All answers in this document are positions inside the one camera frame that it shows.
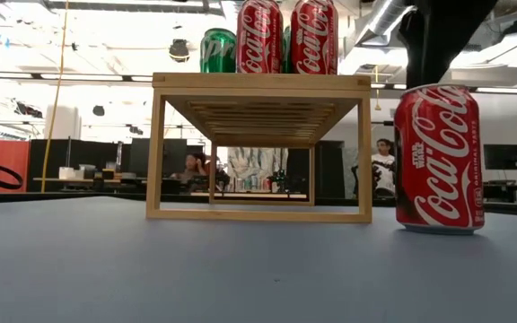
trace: red soda can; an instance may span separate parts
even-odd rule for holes
[[[434,84],[406,91],[394,127],[398,222],[431,233],[482,228],[479,112],[468,88]]]
[[[237,72],[280,73],[283,16],[274,0],[247,0],[239,10]]]
[[[291,16],[291,61],[297,74],[336,74],[338,14],[332,0],[299,0]]]

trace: sprite can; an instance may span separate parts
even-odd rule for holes
[[[293,72],[291,45],[291,26],[286,26],[283,33],[283,74],[291,74]]]
[[[222,28],[205,32],[201,40],[201,73],[235,73],[236,36]]]

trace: bamboo shelf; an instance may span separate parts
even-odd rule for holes
[[[153,75],[153,116],[147,180],[147,218],[369,223],[372,221],[371,120],[368,76],[305,74]],[[308,202],[314,206],[314,145],[351,109],[358,108],[359,213],[161,209],[165,102],[212,142],[209,182],[215,182],[216,148],[284,147],[310,150]],[[210,204],[265,204],[215,200]]]

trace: ceiling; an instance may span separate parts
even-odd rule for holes
[[[350,50],[345,46],[357,33],[357,22],[372,11],[372,4],[361,4],[358,0],[334,0],[334,3],[339,16],[341,73],[370,74],[378,82],[404,83],[406,51],[395,37],[382,48],[362,46]],[[286,24],[295,4],[296,0],[279,1]],[[198,47],[203,34],[214,27],[235,31],[241,1],[71,0],[68,12],[65,5],[62,0],[0,1],[0,72],[57,73],[66,15],[65,73],[198,72]],[[500,0],[493,15],[472,38],[472,42],[481,44],[479,53],[491,49],[494,44],[490,40],[497,38],[499,31],[515,19],[517,0]],[[177,63],[169,57],[173,39],[188,41],[188,62]],[[494,48],[493,53],[477,52],[460,57],[460,62],[465,63],[456,67],[462,69],[451,70],[445,80],[516,84],[517,68],[506,66],[517,67],[517,39],[504,38],[503,43],[511,48],[503,46]],[[53,86],[46,83],[0,81],[0,118],[13,115],[11,99],[25,101],[45,114],[54,95]],[[107,111],[102,122],[150,121],[148,87],[71,85],[61,91],[60,101],[79,107],[84,124],[99,122],[90,113],[97,104],[105,106]],[[172,124],[184,123],[178,114],[169,115],[166,120]]]

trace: gray table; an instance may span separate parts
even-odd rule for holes
[[[109,197],[0,204],[0,322],[516,322],[517,216],[472,237],[147,221]]]

